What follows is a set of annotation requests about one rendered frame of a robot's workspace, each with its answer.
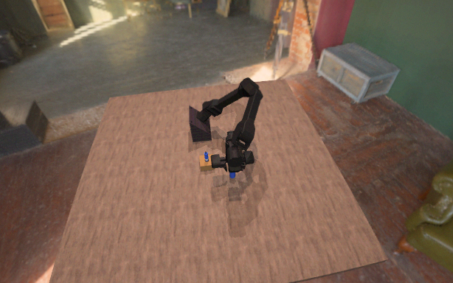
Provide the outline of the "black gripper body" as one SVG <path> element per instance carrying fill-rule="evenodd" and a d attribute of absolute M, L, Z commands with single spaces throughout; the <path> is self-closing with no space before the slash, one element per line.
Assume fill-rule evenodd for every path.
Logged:
<path fill-rule="evenodd" d="M 255 158 L 251 150 L 244 151 L 243 157 L 244 158 L 242 159 L 242 161 L 246 162 L 246 164 L 253 164 L 255 162 Z M 220 158 L 219 154 L 211 155 L 212 168 L 219 168 L 225 166 L 226 162 L 227 162 L 227 151 L 225 158 Z"/>

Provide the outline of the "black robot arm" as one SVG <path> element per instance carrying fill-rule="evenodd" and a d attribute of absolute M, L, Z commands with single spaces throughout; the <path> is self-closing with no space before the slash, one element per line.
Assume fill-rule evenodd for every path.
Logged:
<path fill-rule="evenodd" d="M 242 161 L 243 151 L 247 151 L 255 136 L 255 118 L 263 98 L 260 86 L 252 79 L 244 79 L 239 87 L 220 99 L 211 99 L 204 101 L 202 110 L 197 111 L 196 118 L 206 124 L 207 119 L 213 115 L 218 116 L 222 113 L 224 107 L 235 102 L 241 97 L 249 97 L 246 110 L 242 120 L 237 124 L 235 130 L 227 132 L 226 144 L 226 162 L 228 163 L 229 172 L 240 172 L 245 169 L 246 163 Z M 245 144 L 241 143 L 245 142 Z"/>

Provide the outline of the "tan square block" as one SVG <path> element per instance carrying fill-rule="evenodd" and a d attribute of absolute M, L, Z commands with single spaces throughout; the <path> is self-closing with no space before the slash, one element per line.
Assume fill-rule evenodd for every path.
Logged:
<path fill-rule="evenodd" d="M 213 154 L 209 154 L 209 155 L 208 155 L 209 161 L 205 161 L 204 155 L 199 156 L 199 158 L 200 158 L 200 168 L 201 168 L 201 171 L 205 171 L 205 170 L 215 170 L 215 168 L 212 168 L 211 155 L 213 155 Z"/>

